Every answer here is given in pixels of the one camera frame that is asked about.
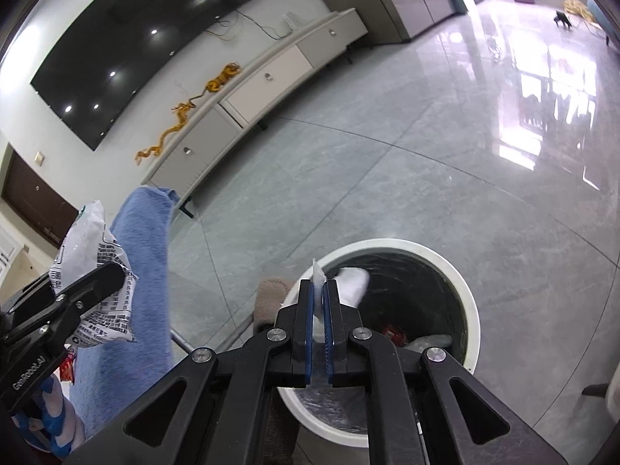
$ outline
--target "black toy animal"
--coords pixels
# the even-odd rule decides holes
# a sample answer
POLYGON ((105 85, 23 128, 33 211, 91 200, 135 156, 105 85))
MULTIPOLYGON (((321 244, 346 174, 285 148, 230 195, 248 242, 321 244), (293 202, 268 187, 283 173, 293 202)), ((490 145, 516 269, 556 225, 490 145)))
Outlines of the black toy animal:
POLYGON ((568 26, 568 29, 571 29, 573 27, 571 22, 568 20, 568 16, 564 12, 560 12, 559 10, 556 12, 556 16, 553 18, 553 20, 556 22, 556 26, 559 26, 558 22, 562 21, 562 24, 565 28, 566 26, 568 26))

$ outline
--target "blue blanket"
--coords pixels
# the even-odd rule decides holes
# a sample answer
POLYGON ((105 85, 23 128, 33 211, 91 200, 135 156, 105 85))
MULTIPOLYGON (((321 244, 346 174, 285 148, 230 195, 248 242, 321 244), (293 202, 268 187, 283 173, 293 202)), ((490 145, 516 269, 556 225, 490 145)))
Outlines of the blue blanket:
POLYGON ((169 189, 136 189, 110 227, 139 278, 131 313, 137 342, 113 341, 78 351, 69 398, 87 438, 172 368, 167 244, 177 200, 169 189))

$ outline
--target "silver bolt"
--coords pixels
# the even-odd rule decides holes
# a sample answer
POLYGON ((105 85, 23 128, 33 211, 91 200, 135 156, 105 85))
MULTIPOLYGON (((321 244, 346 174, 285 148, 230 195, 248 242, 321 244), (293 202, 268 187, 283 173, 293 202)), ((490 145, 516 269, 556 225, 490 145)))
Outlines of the silver bolt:
POLYGON ((196 348, 191 353, 191 359, 196 363, 208 362, 213 356, 213 352, 209 348, 196 348))
POLYGON ((429 348, 427 357, 431 362, 443 362, 446 359, 446 352, 441 348, 429 348))
POLYGON ((360 341, 370 339, 371 335, 373 335, 373 331, 365 327, 358 327, 356 329, 353 329, 353 337, 359 339, 360 341))
POLYGON ((286 339, 286 331, 282 329, 271 329, 267 332, 267 339, 270 341, 283 341, 286 339))

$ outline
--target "television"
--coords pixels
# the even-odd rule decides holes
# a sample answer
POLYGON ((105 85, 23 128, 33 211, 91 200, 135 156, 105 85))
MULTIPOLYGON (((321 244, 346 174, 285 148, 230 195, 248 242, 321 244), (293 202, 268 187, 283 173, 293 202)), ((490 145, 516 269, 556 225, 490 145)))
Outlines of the television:
POLYGON ((249 0, 94 0, 30 82, 92 150, 167 61, 249 0))

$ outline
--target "brown fabric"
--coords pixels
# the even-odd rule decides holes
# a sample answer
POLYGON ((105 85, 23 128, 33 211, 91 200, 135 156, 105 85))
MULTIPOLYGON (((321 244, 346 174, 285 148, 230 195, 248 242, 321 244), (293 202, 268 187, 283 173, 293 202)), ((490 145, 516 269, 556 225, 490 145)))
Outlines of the brown fabric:
MULTIPOLYGON (((254 334, 274 326, 278 310, 292 286, 292 283, 279 277, 267 277, 260 282, 254 304, 254 334)), ((278 390, 273 388, 263 465, 293 465, 293 451, 299 432, 299 421, 284 405, 278 390)))
POLYGON ((292 286, 279 277, 266 277, 260 282, 254 304, 254 334, 273 327, 278 310, 292 286))

